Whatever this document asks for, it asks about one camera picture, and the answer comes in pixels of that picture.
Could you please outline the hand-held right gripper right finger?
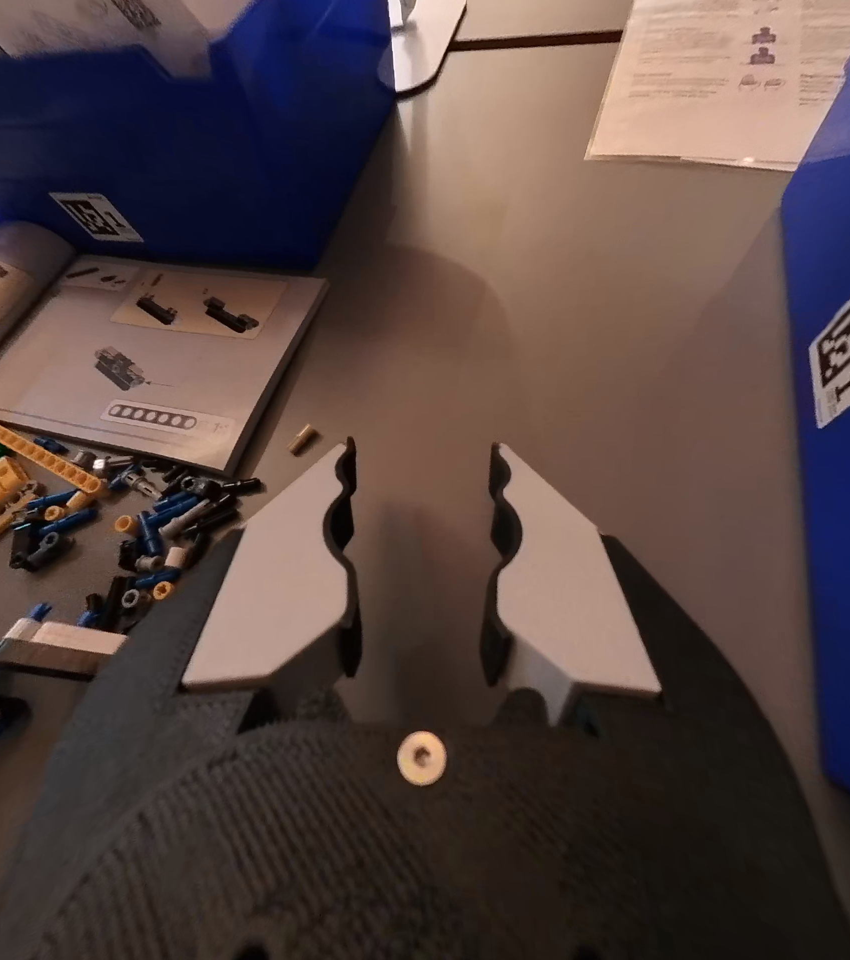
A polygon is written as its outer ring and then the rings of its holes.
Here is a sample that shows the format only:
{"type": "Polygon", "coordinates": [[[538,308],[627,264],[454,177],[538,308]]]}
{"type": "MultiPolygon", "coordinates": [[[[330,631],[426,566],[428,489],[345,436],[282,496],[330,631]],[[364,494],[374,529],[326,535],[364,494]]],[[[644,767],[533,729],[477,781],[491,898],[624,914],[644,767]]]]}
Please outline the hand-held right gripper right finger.
{"type": "Polygon", "coordinates": [[[582,694],[651,702],[663,692],[599,528],[510,446],[489,458],[497,561],[479,631],[491,689],[540,696],[551,726],[582,694]]]}

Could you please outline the pile of lego pieces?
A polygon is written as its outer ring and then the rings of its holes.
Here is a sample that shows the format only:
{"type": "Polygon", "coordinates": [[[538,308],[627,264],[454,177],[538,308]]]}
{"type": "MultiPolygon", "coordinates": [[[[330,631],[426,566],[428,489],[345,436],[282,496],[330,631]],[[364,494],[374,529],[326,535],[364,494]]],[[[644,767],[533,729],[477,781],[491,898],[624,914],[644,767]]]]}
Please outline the pile of lego pieces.
{"type": "Polygon", "coordinates": [[[45,575],[71,557],[110,498],[142,502],[112,521],[118,574],[85,601],[80,628],[124,630],[169,599],[214,537],[238,523],[244,501],[264,491],[258,477],[218,479],[155,457],[71,452],[0,425],[0,545],[10,570],[45,575]]]}

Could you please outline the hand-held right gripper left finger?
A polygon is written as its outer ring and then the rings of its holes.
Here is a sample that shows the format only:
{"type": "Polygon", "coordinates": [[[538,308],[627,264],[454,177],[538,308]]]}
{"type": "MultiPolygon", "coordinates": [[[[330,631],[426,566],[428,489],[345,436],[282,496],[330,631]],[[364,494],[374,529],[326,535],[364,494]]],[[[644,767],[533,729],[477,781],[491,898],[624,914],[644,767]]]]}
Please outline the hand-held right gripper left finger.
{"type": "Polygon", "coordinates": [[[346,438],[243,525],[181,678],[185,690],[304,694],[356,676],[359,585],[346,549],[357,461],[346,438]]]}

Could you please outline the printed white paper sheet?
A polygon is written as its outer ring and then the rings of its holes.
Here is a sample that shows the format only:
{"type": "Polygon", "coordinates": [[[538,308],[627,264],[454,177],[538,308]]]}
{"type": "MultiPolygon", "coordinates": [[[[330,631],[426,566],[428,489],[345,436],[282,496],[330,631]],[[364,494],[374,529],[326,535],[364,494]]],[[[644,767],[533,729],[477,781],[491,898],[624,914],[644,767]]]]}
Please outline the printed white paper sheet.
{"type": "Polygon", "coordinates": [[[850,1],[636,1],[588,160],[793,171],[850,57],[850,1]]]}

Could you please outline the lego instruction booklet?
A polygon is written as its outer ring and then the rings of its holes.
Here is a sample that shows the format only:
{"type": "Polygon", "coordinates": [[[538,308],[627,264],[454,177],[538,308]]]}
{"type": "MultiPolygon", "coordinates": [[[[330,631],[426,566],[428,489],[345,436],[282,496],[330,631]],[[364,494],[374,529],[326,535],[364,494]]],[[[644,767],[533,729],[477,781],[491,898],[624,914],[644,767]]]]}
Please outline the lego instruction booklet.
{"type": "Polygon", "coordinates": [[[0,424],[235,475],[328,292],[0,225],[0,424]]]}

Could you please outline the pile of white paper bags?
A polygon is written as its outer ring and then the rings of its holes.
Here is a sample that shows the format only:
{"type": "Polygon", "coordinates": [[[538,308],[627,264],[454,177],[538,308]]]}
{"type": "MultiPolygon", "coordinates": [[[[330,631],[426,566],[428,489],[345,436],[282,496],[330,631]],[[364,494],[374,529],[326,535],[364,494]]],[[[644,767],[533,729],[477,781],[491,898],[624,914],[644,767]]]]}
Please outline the pile of white paper bags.
{"type": "Polygon", "coordinates": [[[211,71],[212,36],[188,2],[0,1],[0,55],[142,48],[176,77],[211,71]]]}

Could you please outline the white monitor stand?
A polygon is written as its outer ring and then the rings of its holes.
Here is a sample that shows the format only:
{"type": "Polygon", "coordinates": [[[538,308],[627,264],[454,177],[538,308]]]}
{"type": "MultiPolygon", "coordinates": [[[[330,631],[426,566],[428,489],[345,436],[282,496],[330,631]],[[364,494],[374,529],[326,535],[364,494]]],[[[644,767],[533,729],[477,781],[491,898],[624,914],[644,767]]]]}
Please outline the white monitor stand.
{"type": "Polygon", "coordinates": [[[466,1],[388,1],[395,91],[407,97],[438,75],[466,1]]]}

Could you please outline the blue plastic bin with papers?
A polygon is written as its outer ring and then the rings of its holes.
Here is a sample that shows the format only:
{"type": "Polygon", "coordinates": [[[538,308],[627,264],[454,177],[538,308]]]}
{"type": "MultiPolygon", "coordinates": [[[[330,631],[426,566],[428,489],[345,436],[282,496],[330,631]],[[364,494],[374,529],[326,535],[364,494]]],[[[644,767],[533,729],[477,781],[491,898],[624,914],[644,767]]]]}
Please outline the blue plastic bin with papers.
{"type": "Polygon", "coordinates": [[[78,252],[313,268],[395,99],[386,2],[251,2],[179,77],[146,48],[0,56],[0,223],[78,252]]]}

